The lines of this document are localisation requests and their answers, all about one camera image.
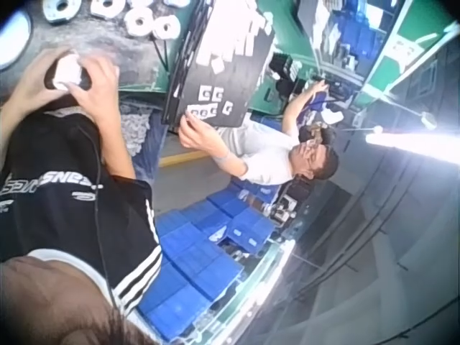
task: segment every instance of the fluorescent light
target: fluorescent light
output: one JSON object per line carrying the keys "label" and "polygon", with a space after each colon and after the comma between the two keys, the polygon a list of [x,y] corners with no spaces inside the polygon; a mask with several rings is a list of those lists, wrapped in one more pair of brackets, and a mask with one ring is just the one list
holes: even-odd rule
{"label": "fluorescent light", "polygon": [[455,135],[374,133],[366,136],[366,142],[460,165],[460,137]]}

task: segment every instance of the white roll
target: white roll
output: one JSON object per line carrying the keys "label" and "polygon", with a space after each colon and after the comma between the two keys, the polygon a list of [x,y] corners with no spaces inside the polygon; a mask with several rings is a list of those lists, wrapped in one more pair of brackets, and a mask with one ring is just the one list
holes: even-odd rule
{"label": "white roll", "polygon": [[180,35],[179,19],[176,16],[156,18],[152,33],[159,40],[175,40]]}
{"label": "white roll", "polygon": [[165,5],[182,9],[183,7],[189,5],[190,0],[163,0],[163,2],[165,3]]}
{"label": "white roll", "polygon": [[134,7],[148,7],[153,4],[155,0],[128,0],[128,4],[131,8]]}
{"label": "white roll", "polygon": [[123,12],[126,4],[126,0],[112,0],[110,6],[104,6],[104,0],[93,0],[90,10],[96,17],[112,19]]}
{"label": "white roll", "polygon": [[134,7],[124,16],[124,23],[130,36],[147,36],[154,27],[153,12],[148,7]]}

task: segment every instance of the person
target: person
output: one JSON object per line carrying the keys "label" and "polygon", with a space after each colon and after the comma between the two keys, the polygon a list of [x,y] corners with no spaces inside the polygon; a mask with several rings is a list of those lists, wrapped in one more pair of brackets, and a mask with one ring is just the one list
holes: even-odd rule
{"label": "person", "polygon": [[260,185],[281,185],[296,175],[307,179],[329,179],[339,159],[331,146],[316,140],[299,142],[297,117],[324,81],[291,101],[284,112],[282,131],[245,118],[239,128],[214,129],[190,112],[180,120],[178,131],[184,147],[207,152],[228,174]]}
{"label": "person", "polygon": [[91,89],[66,86],[88,117],[44,114],[65,94],[44,78],[66,51],[43,51],[0,113],[0,342],[157,344],[134,310],[162,254],[121,135],[119,69],[82,57]]}

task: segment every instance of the wire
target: wire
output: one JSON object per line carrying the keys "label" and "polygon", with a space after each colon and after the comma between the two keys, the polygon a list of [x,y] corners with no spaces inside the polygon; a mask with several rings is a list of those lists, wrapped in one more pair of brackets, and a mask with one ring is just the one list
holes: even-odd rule
{"label": "wire", "polygon": [[164,44],[165,44],[165,58],[163,58],[163,56],[161,55],[161,52],[160,52],[160,49],[158,47],[158,44],[157,44],[157,39],[156,38],[153,38],[153,45],[155,47],[155,50],[157,52],[157,55],[158,55],[158,58],[160,59],[160,62],[163,66],[163,68],[165,69],[166,73],[169,74],[170,70],[169,70],[169,67],[168,67],[168,64],[167,64],[167,45],[166,45],[166,41],[163,41]]}
{"label": "wire", "polygon": [[107,264],[106,260],[104,258],[104,250],[102,249],[102,243],[101,243],[101,229],[99,227],[99,207],[98,207],[98,201],[99,201],[99,183],[101,182],[101,158],[99,156],[99,151],[97,149],[96,144],[94,143],[93,139],[91,136],[80,126],[78,128],[81,130],[81,132],[85,135],[85,137],[88,138],[90,141],[93,151],[96,155],[96,160],[97,160],[97,175],[96,175],[96,189],[94,191],[94,225],[96,227],[96,238],[98,240],[98,248],[99,248],[99,255],[101,256],[101,262],[102,262],[102,269],[104,276],[106,278],[106,284],[107,284],[107,290],[109,291],[110,299],[112,302],[112,305],[115,309],[119,309],[118,305],[115,300],[115,296],[112,293],[112,288],[110,286],[109,282],[109,271],[107,270]]}

